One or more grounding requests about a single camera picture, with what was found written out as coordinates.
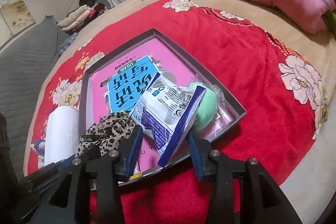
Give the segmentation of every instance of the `gray quilted cushion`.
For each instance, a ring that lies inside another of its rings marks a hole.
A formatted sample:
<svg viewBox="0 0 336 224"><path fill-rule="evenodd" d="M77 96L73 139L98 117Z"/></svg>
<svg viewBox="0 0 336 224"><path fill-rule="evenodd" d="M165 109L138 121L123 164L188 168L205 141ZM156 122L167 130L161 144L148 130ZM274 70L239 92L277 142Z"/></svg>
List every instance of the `gray quilted cushion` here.
<svg viewBox="0 0 336 224"><path fill-rule="evenodd" d="M37 97L58 60L58 46L68 36L53 17L46 17L0 54L0 112L6 118L9 153L18 179L23 177L26 139Z"/></svg>

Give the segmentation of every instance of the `leopard print scarf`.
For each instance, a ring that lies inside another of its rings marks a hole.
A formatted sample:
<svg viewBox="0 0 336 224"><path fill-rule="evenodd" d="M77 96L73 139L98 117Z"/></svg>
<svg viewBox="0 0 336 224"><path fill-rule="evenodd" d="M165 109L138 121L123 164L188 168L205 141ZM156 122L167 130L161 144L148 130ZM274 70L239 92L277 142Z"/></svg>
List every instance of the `leopard print scarf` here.
<svg viewBox="0 0 336 224"><path fill-rule="evenodd" d="M94 123L80 137L76 157L96 144L99 144L102 156L111 150L116 150L121 140L129 138L134 126L134 121L126 112L111 113L100 118L99 124Z"/></svg>

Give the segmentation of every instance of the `red blanket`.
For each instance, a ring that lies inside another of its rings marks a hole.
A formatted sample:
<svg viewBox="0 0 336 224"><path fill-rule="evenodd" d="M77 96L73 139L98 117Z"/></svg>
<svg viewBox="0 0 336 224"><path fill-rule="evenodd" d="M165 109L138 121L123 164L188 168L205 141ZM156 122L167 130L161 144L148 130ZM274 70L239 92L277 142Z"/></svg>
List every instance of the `red blanket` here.
<svg viewBox="0 0 336 224"><path fill-rule="evenodd" d="M260 27L189 0L153 3L108 26L75 52L46 87L33 140L44 137L48 115L57 106L77 107L85 67L151 28L201 62L246 108L230 139L215 148L234 159L258 158L281 184L308 152L326 118L323 82L300 55ZM37 161L30 153L28 173L37 169ZM122 191L126 223L195 224L204 223L210 185L197 182L187 160Z"/></svg>

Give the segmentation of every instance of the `white paper roll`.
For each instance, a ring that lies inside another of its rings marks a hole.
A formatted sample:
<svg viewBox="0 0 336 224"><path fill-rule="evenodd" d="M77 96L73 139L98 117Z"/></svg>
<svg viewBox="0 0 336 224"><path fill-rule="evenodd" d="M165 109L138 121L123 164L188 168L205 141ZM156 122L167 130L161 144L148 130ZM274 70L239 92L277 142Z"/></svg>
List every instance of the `white paper roll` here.
<svg viewBox="0 0 336 224"><path fill-rule="evenodd" d="M78 110L70 106L56 108L48 118L44 164L58 162L75 154L79 147Z"/></svg>

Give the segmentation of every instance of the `green soap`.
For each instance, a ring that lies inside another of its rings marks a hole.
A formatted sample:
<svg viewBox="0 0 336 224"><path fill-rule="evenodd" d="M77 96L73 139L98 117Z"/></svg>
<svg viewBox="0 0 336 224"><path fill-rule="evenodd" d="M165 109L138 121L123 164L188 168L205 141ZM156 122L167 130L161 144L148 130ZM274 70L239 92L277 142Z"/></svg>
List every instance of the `green soap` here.
<svg viewBox="0 0 336 224"><path fill-rule="evenodd" d="M192 89L196 87L197 83L191 83L188 88ZM217 112L217 95L211 89L207 88L206 86L200 85L206 88L204 98L199 105L196 118L194 124L192 126L192 130L197 132L205 128L212 120L214 115Z"/></svg>

